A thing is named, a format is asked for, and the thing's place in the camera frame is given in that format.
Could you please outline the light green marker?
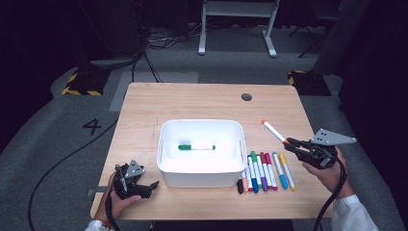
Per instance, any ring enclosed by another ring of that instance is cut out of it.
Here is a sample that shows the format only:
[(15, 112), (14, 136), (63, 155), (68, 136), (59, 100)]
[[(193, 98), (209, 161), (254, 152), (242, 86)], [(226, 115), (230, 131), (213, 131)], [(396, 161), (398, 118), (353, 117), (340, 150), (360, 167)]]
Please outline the light green marker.
[(250, 156), (251, 156), (252, 165), (253, 165), (254, 172), (255, 172), (255, 177), (257, 179), (258, 187), (262, 188), (262, 180), (261, 180), (260, 170), (258, 167), (258, 161), (257, 161), (257, 156), (256, 156), (255, 151), (251, 151)]

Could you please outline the orange marker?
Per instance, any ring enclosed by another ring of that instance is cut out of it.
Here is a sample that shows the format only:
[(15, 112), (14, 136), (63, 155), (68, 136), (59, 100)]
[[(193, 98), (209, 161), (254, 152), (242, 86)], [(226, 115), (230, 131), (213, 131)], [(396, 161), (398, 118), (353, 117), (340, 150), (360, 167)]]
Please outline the orange marker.
[(271, 126), (265, 119), (262, 120), (262, 124), (271, 132), (271, 134), (277, 138), (280, 142), (284, 143), (287, 140), (273, 127)]

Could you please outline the yellow black striped base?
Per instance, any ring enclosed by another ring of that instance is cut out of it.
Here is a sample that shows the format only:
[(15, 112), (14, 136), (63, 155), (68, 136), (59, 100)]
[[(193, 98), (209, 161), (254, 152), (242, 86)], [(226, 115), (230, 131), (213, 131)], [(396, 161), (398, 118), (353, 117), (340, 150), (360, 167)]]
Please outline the yellow black striped base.
[(288, 73), (288, 81), (299, 95), (330, 96), (331, 91), (327, 87), (324, 78), (312, 71), (291, 70)]
[(109, 70), (88, 72), (76, 69), (68, 79), (62, 94), (100, 96), (110, 75)]

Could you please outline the white plastic bin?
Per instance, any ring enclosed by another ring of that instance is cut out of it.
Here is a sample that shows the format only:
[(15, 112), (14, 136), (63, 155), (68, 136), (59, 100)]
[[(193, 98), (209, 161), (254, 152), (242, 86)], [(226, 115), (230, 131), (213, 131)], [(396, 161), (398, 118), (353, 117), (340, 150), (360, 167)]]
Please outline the white plastic bin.
[[(179, 150), (180, 144), (212, 144), (215, 150)], [(242, 126), (234, 120), (174, 119), (162, 126), (157, 166), (173, 188), (233, 187), (247, 166)]]

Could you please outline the person's right hand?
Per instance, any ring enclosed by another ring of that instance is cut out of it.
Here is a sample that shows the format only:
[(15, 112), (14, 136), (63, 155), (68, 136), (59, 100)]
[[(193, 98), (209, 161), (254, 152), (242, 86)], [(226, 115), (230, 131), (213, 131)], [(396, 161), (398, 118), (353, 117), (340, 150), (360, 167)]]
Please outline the person's right hand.
[[(327, 169), (318, 169), (307, 163), (303, 163), (302, 166), (311, 174), (315, 175), (321, 184), (329, 190), (331, 193), (334, 193), (340, 183), (341, 177), (341, 166), (339, 163), (336, 163), (330, 168)], [(354, 190), (349, 183), (349, 180), (346, 179), (342, 189), (337, 195), (337, 199), (345, 198), (348, 196), (354, 195)]]

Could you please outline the dark green marker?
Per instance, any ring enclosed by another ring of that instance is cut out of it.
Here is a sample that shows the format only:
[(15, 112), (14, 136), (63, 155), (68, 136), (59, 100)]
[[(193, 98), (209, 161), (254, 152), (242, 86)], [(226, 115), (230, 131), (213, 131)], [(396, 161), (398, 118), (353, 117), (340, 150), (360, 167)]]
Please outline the dark green marker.
[(179, 150), (215, 150), (216, 146), (212, 144), (180, 144)]

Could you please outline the magenta marker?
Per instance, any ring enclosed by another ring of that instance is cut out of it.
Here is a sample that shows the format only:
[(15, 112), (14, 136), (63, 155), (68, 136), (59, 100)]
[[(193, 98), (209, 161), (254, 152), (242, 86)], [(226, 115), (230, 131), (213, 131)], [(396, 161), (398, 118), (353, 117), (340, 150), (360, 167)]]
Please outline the magenta marker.
[(265, 156), (266, 156), (266, 162), (267, 162), (267, 166), (268, 166), (269, 178), (270, 178), (270, 181), (271, 181), (272, 189), (274, 191), (277, 191), (278, 187), (277, 187), (277, 182), (276, 182), (276, 179), (275, 179), (275, 176), (274, 176), (274, 171), (273, 171), (273, 168), (272, 168), (272, 162), (271, 162), (270, 155), (268, 153), (266, 153)]

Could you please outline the black tripod stand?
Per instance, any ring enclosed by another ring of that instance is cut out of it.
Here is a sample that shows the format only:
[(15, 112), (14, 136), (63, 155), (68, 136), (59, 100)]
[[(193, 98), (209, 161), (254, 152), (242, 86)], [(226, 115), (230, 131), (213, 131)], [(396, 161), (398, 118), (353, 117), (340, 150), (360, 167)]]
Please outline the black tripod stand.
[(321, 44), (328, 37), (335, 22), (335, 19), (327, 16), (310, 16), (308, 19), (301, 20), (289, 33), (290, 38), (300, 33), (304, 39), (308, 40), (308, 46), (297, 57), (303, 58)]

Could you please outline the person's left hand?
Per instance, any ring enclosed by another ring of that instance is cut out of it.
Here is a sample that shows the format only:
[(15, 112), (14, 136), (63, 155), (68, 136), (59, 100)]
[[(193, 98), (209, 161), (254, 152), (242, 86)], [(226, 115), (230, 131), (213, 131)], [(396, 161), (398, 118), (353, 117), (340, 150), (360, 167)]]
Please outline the person's left hand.
[(105, 206), (108, 196), (111, 197), (112, 201), (111, 212), (113, 218), (119, 218), (126, 209), (132, 207), (133, 205), (141, 201), (140, 195), (133, 195), (129, 198), (121, 199), (115, 192), (112, 192), (110, 189), (106, 189), (101, 197), (99, 206), (93, 216), (94, 219), (105, 222), (109, 221), (106, 214)]

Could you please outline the yellow marker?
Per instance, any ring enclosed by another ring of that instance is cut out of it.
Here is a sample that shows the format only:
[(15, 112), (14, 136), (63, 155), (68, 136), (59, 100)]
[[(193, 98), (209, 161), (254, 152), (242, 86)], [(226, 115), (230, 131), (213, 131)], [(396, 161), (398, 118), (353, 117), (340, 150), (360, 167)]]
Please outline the yellow marker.
[(281, 165), (283, 166), (283, 168), (285, 170), (287, 179), (289, 181), (289, 186), (290, 186), (292, 191), (295, 191), (296, 186), (295, 186), (291, 171), (289, 169), (289, 166), (287, 164), (286, 157), (285, 157), (285, 155), (283, 153), (279, 153), (278, 156), (279, 156), (280, 163), (281, 163)]

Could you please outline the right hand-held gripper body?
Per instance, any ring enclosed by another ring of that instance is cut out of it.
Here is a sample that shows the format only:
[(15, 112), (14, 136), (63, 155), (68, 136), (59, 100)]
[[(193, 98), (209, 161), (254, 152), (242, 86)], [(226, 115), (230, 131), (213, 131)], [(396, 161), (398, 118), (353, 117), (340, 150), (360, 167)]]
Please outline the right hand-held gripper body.
[(294, 154), (300, 162), (308, 163), (318, 169), (326, 169), (336, 163), (338, 158), (336, 145), (355, 142), (355, 138), (319, 129), (311, 139), (301, 141), (301, 145), (297, 146)]

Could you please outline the white desk frame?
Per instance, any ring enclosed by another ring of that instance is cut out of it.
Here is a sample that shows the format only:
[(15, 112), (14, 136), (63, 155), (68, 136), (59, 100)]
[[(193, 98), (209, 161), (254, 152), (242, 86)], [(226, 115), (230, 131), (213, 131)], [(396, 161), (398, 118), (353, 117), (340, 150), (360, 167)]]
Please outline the white desk frame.
[(271, 0), (270, 2), (203, 0), (198, 54), (203, 56), (206, 53), (208, 16), (261, 17), (268, 19), (268, 28), (262, 32), (262, 36), (269, 55), (276, 58), (277, 52), (271, 39), (271, 32), (279, 5), (280, 0)]

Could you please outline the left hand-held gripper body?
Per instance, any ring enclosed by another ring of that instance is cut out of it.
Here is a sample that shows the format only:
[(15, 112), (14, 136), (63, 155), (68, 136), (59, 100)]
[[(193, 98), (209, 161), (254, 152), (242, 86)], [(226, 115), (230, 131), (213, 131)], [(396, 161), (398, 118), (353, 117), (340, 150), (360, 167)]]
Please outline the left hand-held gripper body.
[(114, 178), (114, 190), (116, 194), (121, 198), (128, 198), (133, 195), (136, 195), (137, 183), (141, 176), (144, 174), (144, 166), (140, 166), (135, 160), (132, 160), (129, 164), (126, 165), (126, 173), (124, 174), (127, 184), (127, 192), (121, 192), (117, 188), (117, 173), (115, 171)]

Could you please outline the grey curtain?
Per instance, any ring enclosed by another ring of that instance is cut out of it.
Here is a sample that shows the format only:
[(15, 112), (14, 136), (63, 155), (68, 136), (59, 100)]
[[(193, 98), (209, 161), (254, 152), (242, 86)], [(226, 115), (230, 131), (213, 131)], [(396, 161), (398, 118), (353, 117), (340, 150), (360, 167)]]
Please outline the grey curtain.
[(317, 75), (330, 75), (351, 42), (361, 23), (371, 0), (342, 0), (339, 6), (339, 18), (332, 28), (312, 71)]

